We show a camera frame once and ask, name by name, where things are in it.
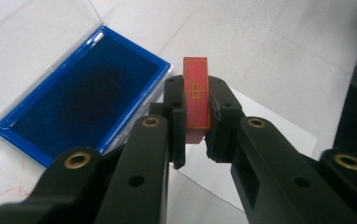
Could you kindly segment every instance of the red rectangular object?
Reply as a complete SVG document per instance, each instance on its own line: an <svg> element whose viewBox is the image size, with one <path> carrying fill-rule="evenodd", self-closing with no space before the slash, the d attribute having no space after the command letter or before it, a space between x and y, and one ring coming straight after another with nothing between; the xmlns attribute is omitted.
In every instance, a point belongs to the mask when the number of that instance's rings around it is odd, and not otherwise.
<svg viewBox="0 0 357 224"><path fill-rule="evenodd" d="M186 143L199 144L210 130L207 58L184 58L184 91L187 105Z"/></svg>

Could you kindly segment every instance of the white table surface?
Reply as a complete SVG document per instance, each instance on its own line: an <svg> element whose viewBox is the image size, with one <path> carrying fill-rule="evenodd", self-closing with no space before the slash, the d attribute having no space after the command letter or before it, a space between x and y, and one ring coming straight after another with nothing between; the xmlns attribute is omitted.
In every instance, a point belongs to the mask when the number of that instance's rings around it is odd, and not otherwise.
<svg viewBox="0 0 357 224"><path fill-rule="evenodd" d="M0 118L101 20L175 65L173 75L182 73L182 57L208 57L211 76L314 139L311 157L332 146L357 59L357 0L93 5L97 13L84 0L0 1ZM24 199L43 170L0 139L0 203ZM183 173L171 171L168 223L246 223L230 199Z"/></svg>

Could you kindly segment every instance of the screw hole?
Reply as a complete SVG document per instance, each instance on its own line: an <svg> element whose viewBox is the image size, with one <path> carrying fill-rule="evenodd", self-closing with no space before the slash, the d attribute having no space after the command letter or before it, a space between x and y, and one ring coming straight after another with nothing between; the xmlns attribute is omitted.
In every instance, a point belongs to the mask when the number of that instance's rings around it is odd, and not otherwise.
<svg viewBox="0 0 357 224"><path fill-rule="evenodd" d="M129 186L133 187L133 188L137 188L140 187L144 184L144 177L142 175L134 175L132 177L130 177L128 184Z"/></svg>
<svg viewBox="0 0 357 224"><path fill-rule="evenodd" d="M265 126L265 122L260 119L249 119L249 125L254 128L263 128Z"/></svg>
<svg viewBox="0 0 357 224"><path fill-rule="evenodd" d="M348 154L339 153L334 156L336 163L341 166L357 171L357 158Z"/></svg>
<svg viewBox="0 0 357 224"><path fill-rule="evenodd" d="M296 178L294 179L294 183L295 183L297 186L299 186L299 187L301 187L301 188L304 188L304 189L307 189L307 188L310 187L309 181L307 181L307 180L306 180L305 178L303 178L303 177L296 177Z"/></svg>
<svg viewBox="0 0 357 224"><path fill-rule="evenodd" d="M156 118L147 118L143 120L143 125L146 127L155 127L158 126L159 120Z"/></svg>
<svg viewBox="0 0 357 224"><path fill-rule="evenodd" d="M91 155L85 152L77 152L69 156L65 162L64 166L67 169L78 169L86 165L91 160Z"/></svg>

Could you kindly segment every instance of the brass insert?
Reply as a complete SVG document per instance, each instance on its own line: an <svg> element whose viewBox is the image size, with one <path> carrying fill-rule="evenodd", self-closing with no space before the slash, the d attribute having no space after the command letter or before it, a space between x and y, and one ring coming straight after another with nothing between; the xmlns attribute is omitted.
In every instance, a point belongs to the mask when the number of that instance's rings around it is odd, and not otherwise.
<svg viewBox="0 0 357 224"><path fill-rule="evenodd" d="M265 127L265 122L260 119L249 119L249 125L254 128L263 128Z"/></svg>
<svg viewBox="0 0 357 224"><path fill-rule="evenodd" d="M157 118L147 118L143 120L143 125L146 127L156 127L159 125L159 120Z"/></svg>
<svg viewBox="0 0 357 224"><path fill-rule="evenodd" d="M357 171L357 158L348 154L338 153L334 156L336 163L341 166Z"/></svg>
<svg viewBox="0 0 357 224"><path fill-rule="evenodd" d="M88 153L76 152L65 160L64 166L67 169L74 170L86 165L90 160L91 155Z"/></svg>

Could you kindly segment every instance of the blue tray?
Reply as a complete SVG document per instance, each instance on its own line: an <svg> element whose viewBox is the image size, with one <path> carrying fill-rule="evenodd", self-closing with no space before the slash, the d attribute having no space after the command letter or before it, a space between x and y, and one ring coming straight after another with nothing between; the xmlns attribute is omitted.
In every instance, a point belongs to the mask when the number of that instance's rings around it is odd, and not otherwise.
<svg viewBox="0 0 357 224"><path fill-rule="evenodd" d="M102 26L0 121L0 135L46 167L72 147L102 153L170 68Z"/></svg>

